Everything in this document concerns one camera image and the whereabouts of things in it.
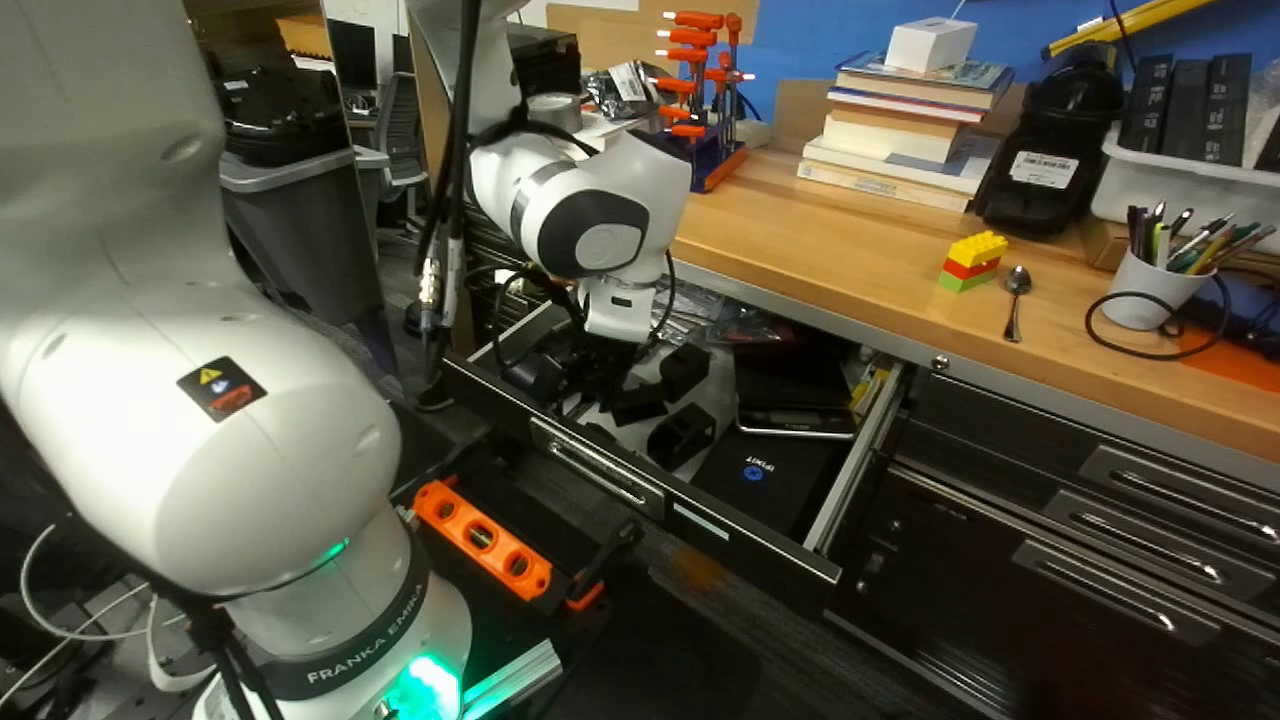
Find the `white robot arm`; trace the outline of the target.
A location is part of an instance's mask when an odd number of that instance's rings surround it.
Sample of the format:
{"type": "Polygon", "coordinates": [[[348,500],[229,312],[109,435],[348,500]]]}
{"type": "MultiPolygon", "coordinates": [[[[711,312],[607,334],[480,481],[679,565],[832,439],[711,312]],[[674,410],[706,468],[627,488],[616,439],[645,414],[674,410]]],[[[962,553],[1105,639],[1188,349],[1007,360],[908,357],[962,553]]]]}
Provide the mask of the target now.
{"type": "Polygon", "coordinates": [[[396,400],[239,274],[185,3],[0,0],[0,102],[5,403],[218,660],[191,720],[464,720],[396,400]]]}

